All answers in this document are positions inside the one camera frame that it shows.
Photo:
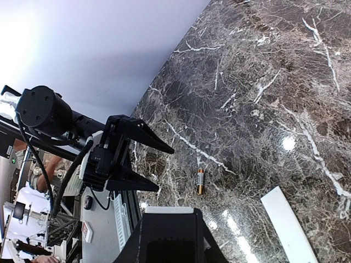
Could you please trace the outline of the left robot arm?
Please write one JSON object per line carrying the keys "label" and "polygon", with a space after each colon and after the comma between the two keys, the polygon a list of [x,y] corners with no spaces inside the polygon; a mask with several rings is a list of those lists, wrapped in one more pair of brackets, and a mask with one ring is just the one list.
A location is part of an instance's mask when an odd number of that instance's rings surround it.
{"label": "left robot arm", "polygon": [[81,160],[81,177],[85,186],[99,192],[159,190],[127,164],[131,141],[174,153],[143,120],[114,115],[102,124],[73,111],[60,94],[44,85],[23,93],[4,86],[1,116],[22,123],[31,135],[49,145],[71,146],[79,151],[90,145]]}

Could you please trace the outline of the white remote battery cover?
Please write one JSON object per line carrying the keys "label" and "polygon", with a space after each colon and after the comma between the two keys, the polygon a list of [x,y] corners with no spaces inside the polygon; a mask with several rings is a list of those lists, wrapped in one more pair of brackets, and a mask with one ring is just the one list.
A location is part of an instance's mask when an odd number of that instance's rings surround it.
{"label": "white remote battery cover", "polygon": [[313,249],[280,187],[261,198],[289,262],[317,263]]}

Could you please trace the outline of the white remote control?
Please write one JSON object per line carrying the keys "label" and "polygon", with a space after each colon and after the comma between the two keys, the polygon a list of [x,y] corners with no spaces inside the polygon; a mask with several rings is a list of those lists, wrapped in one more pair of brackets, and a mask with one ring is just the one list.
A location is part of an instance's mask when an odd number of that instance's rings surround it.
{"label": "white remote control", "polygon": [[114,262],[227,262],[201,210],[146,208]]}

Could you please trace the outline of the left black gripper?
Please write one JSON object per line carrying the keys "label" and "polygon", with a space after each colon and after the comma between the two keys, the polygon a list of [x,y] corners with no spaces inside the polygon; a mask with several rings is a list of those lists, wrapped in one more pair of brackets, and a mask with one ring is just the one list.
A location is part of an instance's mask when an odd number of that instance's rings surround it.
{"label": "left black gripper", "polygon": [[105,189],[109,191],[157,192],[159,186],[125,166],[130,140],[156,150],[174,154],[174,149],[162,141],[141,119],[125,115],[110,116],[103,130],[104,142],[112,153],[109,178]]}

